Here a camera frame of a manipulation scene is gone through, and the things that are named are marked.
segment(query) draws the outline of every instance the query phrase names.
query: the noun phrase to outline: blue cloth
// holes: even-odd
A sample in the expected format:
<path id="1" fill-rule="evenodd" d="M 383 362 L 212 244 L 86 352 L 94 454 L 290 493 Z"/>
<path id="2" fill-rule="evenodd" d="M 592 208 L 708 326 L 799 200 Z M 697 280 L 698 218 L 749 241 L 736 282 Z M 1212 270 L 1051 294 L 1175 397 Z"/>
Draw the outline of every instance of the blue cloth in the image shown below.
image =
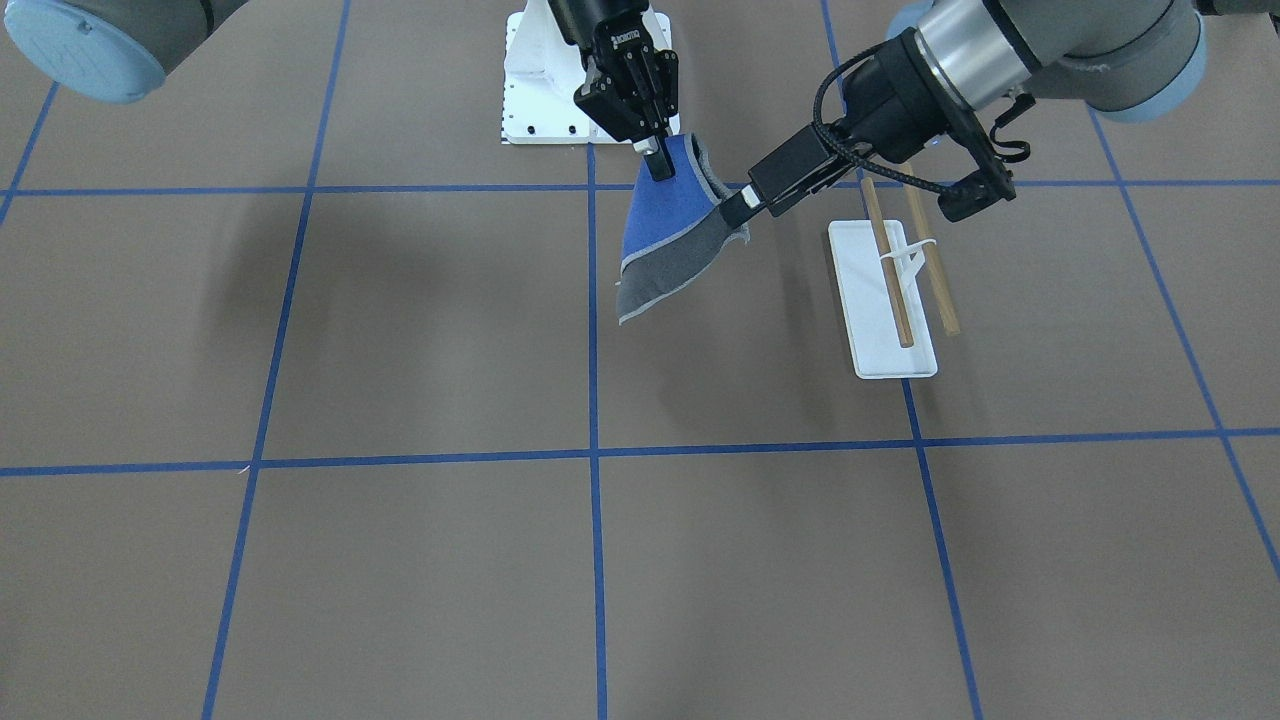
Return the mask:
<path id="1" fill-rule="evenodd" d="M 717 211 L 732 191 L 716 177 L 698 138 L 666 138 L 676 176 L 654 182 L 641 163 L 622 236 L 618 323 L 684 290 L 732 240 L 750 240 L 746 225 L 730 228 Z"/>

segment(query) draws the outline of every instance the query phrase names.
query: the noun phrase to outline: folded cloth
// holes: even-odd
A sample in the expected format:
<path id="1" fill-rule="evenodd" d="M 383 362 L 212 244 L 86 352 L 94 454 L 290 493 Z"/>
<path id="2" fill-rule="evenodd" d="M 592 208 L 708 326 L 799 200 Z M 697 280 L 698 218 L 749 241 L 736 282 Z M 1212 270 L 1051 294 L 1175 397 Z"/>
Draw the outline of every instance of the folded cloth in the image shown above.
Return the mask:
<path id="1" fill-rule="evenodd" d="M 666 138 L 676 176 L 654 182 L 640 164 L 622 236 L 618 324 L 694 282 L 732 240 L 750 241 L 746 224 L 730 227 L 718 205 L 732 195 L 712 172 L 692 135 Z"/>

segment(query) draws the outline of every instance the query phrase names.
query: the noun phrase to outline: white plastic stand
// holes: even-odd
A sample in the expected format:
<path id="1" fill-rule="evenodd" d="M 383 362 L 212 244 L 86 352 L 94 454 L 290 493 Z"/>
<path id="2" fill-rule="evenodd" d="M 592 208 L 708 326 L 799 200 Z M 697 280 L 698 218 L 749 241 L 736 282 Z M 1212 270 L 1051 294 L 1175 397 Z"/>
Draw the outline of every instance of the white plastic stand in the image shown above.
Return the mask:
<path id="1" fill-rule="evenodd" d="M 897 268 L 908 319 L 915 336 L 911 347 L 899 343 L 870 220 L 837 220 L 828 227 L 854 372 L 863 379 L 931 378 L 938 373 L 938 359 L 933 352 L 929 322 L 924 316 L 915 277 L 924 268 L 924 246 L 934 241 L 908 245 L 902 223 L 897 220 L 886 220 L 884 229 L 893 249 L 886 258 L 892 258 Z"/>
<path id="2" fill-rule="evenodd" d="M 671 49 L 671 19 L 650 8 L 645 28 L 655 50 Z M 502 94 L 502 141 L 512 145 L 617 142 L 573 105 L 585 78 L 577 47 L 564 44 L 547 0 L 529 0 L 507 18 L 507 81 Z M 680 132 L 680 115 L 671 133 Z"/>

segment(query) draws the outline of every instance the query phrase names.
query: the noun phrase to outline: wooden stick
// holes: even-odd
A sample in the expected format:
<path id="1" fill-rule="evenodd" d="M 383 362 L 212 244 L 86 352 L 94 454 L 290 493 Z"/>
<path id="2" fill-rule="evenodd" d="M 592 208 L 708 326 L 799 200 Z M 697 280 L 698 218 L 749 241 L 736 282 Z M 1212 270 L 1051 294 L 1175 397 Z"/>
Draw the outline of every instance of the wooden stick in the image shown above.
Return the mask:
<path id="1" fill-rule="evenodd" d="M 893 310 L 893 324 L 897 325 L 897 343 L 902 347 L 915 346 L 915 336 L 911 334 L 911 322 L 906 316 L 906 301 L 902 299 L 902 282 L 897 277 L 897 264 L 892 258 L 886 258 L 893 251 L 888 242 L 888 231 L 884 229 L 884 214 L 879 209 L 879 199 L 876 197 L 876 181 L 870 176 L 863 178 L 863 196 L 867 199 L 867 215 L 872 222 L 872 232 L 876 233 L 876 247 L 879 249 L 881 270 L 884 272 L 884 287 L 888 290 L 888 305 Z"/>
<path id="2" fill-rule="evenodd" d="M 910 163 L 902 163 L 901 169 L 909 176 L 914 176 Z M 933 236 L 929 228 L 929 218 L 924 214 L 924 201 L 920 188 L 906 184 L 906 204 L 911 206 L 911 223 L 915 224 L 915 240 L 922 241 Z M 951 299 L 951 281 L 947 279 L 947 270 L 942 265 L 942 254 L 937 242 L 924 246 L 924 269 L 929 272 L 929 287 L 933 288 L 933 300 L 938 304 L 938 314 L 942 315 L 942 328 L 948 336 L 960 334 L 960 315 L 956 313 L 955 301 Z"/>

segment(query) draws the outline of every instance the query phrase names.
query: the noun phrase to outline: light blue cap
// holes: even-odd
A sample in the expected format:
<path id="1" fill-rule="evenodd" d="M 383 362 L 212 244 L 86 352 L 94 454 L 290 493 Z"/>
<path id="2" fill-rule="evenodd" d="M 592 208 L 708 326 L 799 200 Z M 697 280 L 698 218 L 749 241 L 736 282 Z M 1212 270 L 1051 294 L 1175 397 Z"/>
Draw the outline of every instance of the light blue cap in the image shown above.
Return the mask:
<path id="1" fill-rule="evenodd" d="M 909 27 L 915 27 L 933 8 L 933 0 L 922 0 L 920 3 L 911 3 L 906 8 L 902 8 L 893 15 L 893 19 L 888 23 L 888 29 L 884 32 L 884 40 L 893 40 L 895 37 L 902 35 Z"/>
<path id="2" fill-rule="evenodd" d="M 1208 65 L 1208 41 L 1206 40 L 1204 18 L 1197 17 L 1201 23 L 1201 37 L 1196 44 L 1196 51 L 1192 53 L 1190 60 L 1187 60 L 1178 77 L 1151 99 L 1133 108 L 1112 111 L 1100 110 L 1098 115 L 1117 123 L 1146 123 L 1169 113 L 1190 97 L 1199 86 L 1199 81 L 1204 78 L 1204 68 Z"/>
<path id="3" fill-rule="evenodd" d="M 164 85 L 160 61 L 115 26 L 60 0 L 9 0 L 4 24 L 41 70 L 102 102 L 136 102 Z"/>

